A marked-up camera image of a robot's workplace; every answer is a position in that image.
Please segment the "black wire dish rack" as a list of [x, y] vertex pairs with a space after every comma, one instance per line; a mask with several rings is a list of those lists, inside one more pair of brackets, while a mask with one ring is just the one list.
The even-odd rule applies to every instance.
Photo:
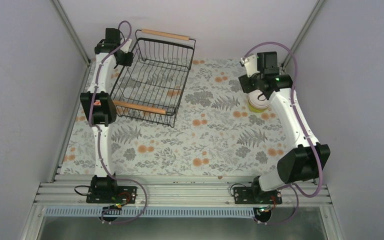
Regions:
[[110, 92], [119, 117], [174, 127], [192, 68], [196, 39], [149, 29], [135, 31], [131, 66], [124, 66]]

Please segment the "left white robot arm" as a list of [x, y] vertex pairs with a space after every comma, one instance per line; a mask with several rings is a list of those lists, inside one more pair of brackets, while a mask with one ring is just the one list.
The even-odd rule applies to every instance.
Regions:
[[87, 203], [112, 203], [119, 197], [112, 160], [112, 123], [117, 119], [117, 108], [109, 94], [112, 70], [131, 60], [130, 38], [124, 38], [117, 28], [106, 28], [105, 37], [94, 48], [95, 70], [80, 103], [93, 131], [95, 142], [94, 175], [86, 193]]

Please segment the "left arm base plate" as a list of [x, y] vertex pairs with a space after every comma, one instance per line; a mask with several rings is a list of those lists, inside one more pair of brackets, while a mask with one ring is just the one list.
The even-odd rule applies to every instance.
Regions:
[[113, 189], [90, 189], [86, 202], [89, 204], [134, 204], [136, 201], [136, 186], [118, 186]]

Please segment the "floral tablecloth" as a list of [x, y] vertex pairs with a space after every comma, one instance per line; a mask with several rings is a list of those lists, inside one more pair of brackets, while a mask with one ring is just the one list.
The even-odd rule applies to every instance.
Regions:
[[238, 60], [194, 60], [174, 127], [119, 117], [110, 148], [118, 175], [257, 176], [292, 149], [278, 112], [252, 112]]

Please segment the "yellow-green bowl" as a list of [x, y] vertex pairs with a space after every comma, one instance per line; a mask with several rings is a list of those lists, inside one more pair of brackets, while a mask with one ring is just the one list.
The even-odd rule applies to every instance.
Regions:
[[248, 103], [248, 109], [253, 113], [263, 113], [264, 111], [268, 110], [269, 107], [269, 105], [255, 106]]

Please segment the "white ceramic bowl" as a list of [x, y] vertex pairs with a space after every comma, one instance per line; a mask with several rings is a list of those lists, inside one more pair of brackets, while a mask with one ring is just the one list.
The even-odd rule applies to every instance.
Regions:
[[266, 98], [264, 93], [260, 90], [254, 90], [250, 92], [247, 96], [248, 103], [254, 106], [265, 106], [270, 105], [270, 101]]

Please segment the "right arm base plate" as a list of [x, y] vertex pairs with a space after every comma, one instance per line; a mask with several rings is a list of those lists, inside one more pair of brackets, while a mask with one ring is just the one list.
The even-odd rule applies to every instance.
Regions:
[[233, 198], [237, 205], [280, 205], [283, 203], [282, 195], [277, 190], [259, 191], [245, 186], [235, 186]]

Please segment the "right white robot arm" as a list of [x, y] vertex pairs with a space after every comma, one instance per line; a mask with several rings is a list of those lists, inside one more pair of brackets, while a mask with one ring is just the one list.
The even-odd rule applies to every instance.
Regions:
[[297, 100], [293, 80], [281, 74], [277, 67], [277, 53], [260, 52], [243, 57], [240, 63], [246, 73], [238, 78], [244, 93], [268, 101], [282, 124], [291, 150], [278, 160], [274, 170], [254, 178], [251, 198], [258, 204], [286, 186], [298, 181], [323, 180], [323, 168], [330, 156], [327, 144], [321, 144], [311, 131]]

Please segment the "aluminium rail frame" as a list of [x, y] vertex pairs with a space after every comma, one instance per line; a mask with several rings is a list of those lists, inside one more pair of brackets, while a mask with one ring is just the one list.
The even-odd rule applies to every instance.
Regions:
[[[87, 203], [85, 196], [75, 193], [76, 186], [89, 186], [91, 179], [91, 175], [56, 174], [52, 181], [41, 183], [21, 238], [37, 240], [40, 237], [48, 207], [105, 207], [105, 203]], [[141, 186], [137, 188], [135, 203], [125, 206], [120, 216], [132, 218], [143, 214], [148, 207], [244, 207], [253, 208], [254, 216], [269, 207], [274, 207], [275, 213], [281, 208], [296, 207], [297, 214], [306, 207], [313, 207], [320, 213], [322, 233], [326, 238], [343, 238], [327, 186], [322, 186], [318, 196], [313, 198], [295, 194], [292, 189], [283, 189], [280, 191], [282, 204], [235, 204], [233, 188], [249, 185], [251, 180], [249, 176], [129, 176], [123, 186], [133, 186], [135, 181]]]

